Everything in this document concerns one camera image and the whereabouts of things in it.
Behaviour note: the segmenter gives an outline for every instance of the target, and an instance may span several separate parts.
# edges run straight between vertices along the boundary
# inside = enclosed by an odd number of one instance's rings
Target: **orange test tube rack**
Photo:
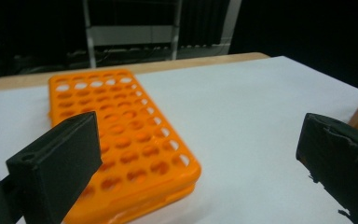
[[[103,160],[64,223],[125,223],[193,191],[199,162],[131,71],[57,75],[48,86],[52,126],[96,112]]]

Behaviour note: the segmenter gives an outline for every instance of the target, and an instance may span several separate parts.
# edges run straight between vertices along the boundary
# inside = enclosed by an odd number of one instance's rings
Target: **rack hole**
[[[59,85],[56,88],[56,91],[68,91],[68,90],[69,90],[69,85],[67,85],[67,84]]]
[[[150,125],[159,125],[161,123],[161,119],[158,117],[153,117],[147,120],[147,123]]]
[[[135,120],[129,123],[129,127],[133,130],[139,130],[144,127],[144,124],[140,120]]]
[[[106,102],[109,101],[109,97],[108,96],[103,96],[97,99],[98,102]]]
[[[90,111],[95,111],[95,108],[94,107],[86,107],[81,110],[81,112],[83,112],[83,113],[90,112]]]
[[[80,105],[87,105],[87,104],[89,104],[89,103],[91,103],[91,99],[89,98],[89,99],[81,99],[81,100],[79,100],[79,104]]]
[[[131,144],[131,140],[129,137],[119,137],[115,140],[115,146],[119,149],[129,147]]]
[[[165,175],[170,170],[170,166],[165,161],[155,161],[150,165],[150,170],[158,175]]]
[[[67,108],[67,107],[71,107],[73,104],[74,102],[61,102],[58,104],[58,106],[62,108]]]
[[[112,134],[121,134],[125,130],[125,126],[122,124],[117,124],[109,128],[109,132]]]
[[[76,85],[75,85],[75,89],[77,89],[77,90],[83,90],[86,87],[87,87],[86,82],[79,82],[79,83],[76,83]]]
[[[68,79],[60,78],[60,79],[57,79],[55,82],[56,82],[57,84],[67,84],[67,83],[68,83]]]
[[[83,77],[74,77],[72,80],[75,82],[81,82],[81,81],[84,81],[84,78]]]
[[[108,190],[119,190],[121,188],[122,180],[119,177],[107,178],[101,184],[101,189]]]
[[[151,115],[154,113],[154,109],[152,107],[142,108],[140,112],[145,115]]]
[[[190,164],[190,159],[184,154],[177,155],[172,158],[172,163],[175,166],[186,168]]]
[[[69,117],[72,117],[74,114],[75,114],[74,111],[64,111],[61,113],[61,117],[69,118]]]
[[[80,194],[79,199],[88,199],[95,194],[95,189],[93,187],[87,186],[83,192]]]
[[[145,157],[158,155],[158,148],[153,146],[147,146],[142,149],[142,155]]]
[[[100,144],[101,153],[106,153],[109,150],[109,145],[107,143],[102,142]]]
[[[101,81],[93,81],[91,82],[91,87],[97,88],[97,87],[101,87],[103,85],[103,82]]]
[[[121,157],[120,157],[120,161],[127,164],[130,163],[132,161],[137,161],[138,160],[138,155],[135,152],[132,151],[128,151],[128,152],[124,152]]]
[[[109,122],[115,122],[120,119],[120,115],[118,114],[108,114],[103,119]]]
[[[121,91],[121,87],[115,86],[110,88],[110,91]]]
[[[107,162],[104,162],[98,170],[100,172],[106,172],[106,171],[110,170],[112,167],[114,167],[115,165],[116,165],[116,163],[114,161],[107,161]]]
[[[113,111],[114,109],[115,109],[115,107],[112,105],[102,105],[101,106],[102,111]]]
[[[115,100],[124,100],[126,97],[127,97],[126,94],[121,93],[121,94],[115,95],[113,98],[114,98]]]
[[[131,107],[131,103],[130,102],[121,102],[120,104],[117,105],[119,108],[129,108]]]
[[[78,91],[78,92],[77,92],[77,95],[78,95],[78,96],[86,96],[86,95],[89,95],[89,94],[90,94],[89,91]]]
[[[173,140],[168,140],[162,143],[162,147],[167,151],[176,151],[179,148],[179,143]]]
[[[106,89],[97,89],[94,91],[96,94],[102,94],[102,93],[105,93],[106,92]]]
[[[59,99],[68,99],[69,97],[71,97],[72,96],[72,94],[71,93],[69,93],[69,92],[66,92],[66,93],[60,93],[60,94],[58,94],[58,98]]]
[[[133,183],[142,183],[146,180],[146,171],[139,169],[127,174],[128,180]]]
[[[170,135],[170,130],[168,130],[167,128],[160,128],[155,130],[155,136],[156,137],[167,137],[168,135]]]
[[[120,82],[121,83],[130,83],[132,81],[132,78],[130,77],[123,77]]]
[[[136,112],[133,111],[133,110],[128,110],[126,112],[123,113],[123,116],[126,118],[126,119],[133,119],[136,117]]]
[[[113,86],[116,84],[116,81],[114,79],[109,79],[105,81],[106,85]]]
[[[137,133],[135,135],[135,138],[138,142],[148,142],[150,141],[150,139],[152,138],[152,135],[150,135],[150,133],[146,133],[146,132],[141,132],[141,133]]]

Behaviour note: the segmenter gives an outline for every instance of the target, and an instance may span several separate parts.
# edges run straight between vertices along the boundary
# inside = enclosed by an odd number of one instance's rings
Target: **white tabletop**
[[[306,113],[348,121],[358,89],[285,57],[137,76],[200,161],[196,189],[133,223],[351,223],[296,160]],[[5,160],[50,127],[48,88],[0,91]]]

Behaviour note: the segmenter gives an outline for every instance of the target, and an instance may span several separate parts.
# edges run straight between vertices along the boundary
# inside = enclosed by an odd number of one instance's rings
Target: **dark background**
[[[91,25],[171,25],[174,2],[92,0]],[[184,0],[179,46],[220,44],[228,3]],[[85,29],[82,0],[0,0],[0,77],[88,67],[87,54],[68,57],[88,50]]]
[[[253,51],[358,88],[358,1],[243,0],[229,53]]]

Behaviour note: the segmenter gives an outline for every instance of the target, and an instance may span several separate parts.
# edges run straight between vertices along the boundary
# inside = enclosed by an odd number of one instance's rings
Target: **wooden table edge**
[[[183,59],[183,60],[175,60],[175,61],[107,66],[107,67],[95,68],[94,70],[103,71],[103,70],[126,68],[131,70],[133,74],[137,75],[137,74],[146,74],[146,73],[167,71],[173,69],[203,66],[203,65],[237,63],[237,62],[246,62],[246,61],[258,60],[258,59],[267,59],[267,58],[269,58],[269,56],[266,54],[259,53],[259,52],[251,52],[251,53],[229,54],[223,56],[213,56],[213,57],[204,57],[204,58]],[[58,74],[62,75],[62,74],[86,72],[89,70],[90,68],[65,70],[59,72],[49,72],[49,73],[40,73],[40,74],[26,74],[26,75],[0,77],[0,91],[43,86],[43,85],[47,85],[48,80],[52,76]]]

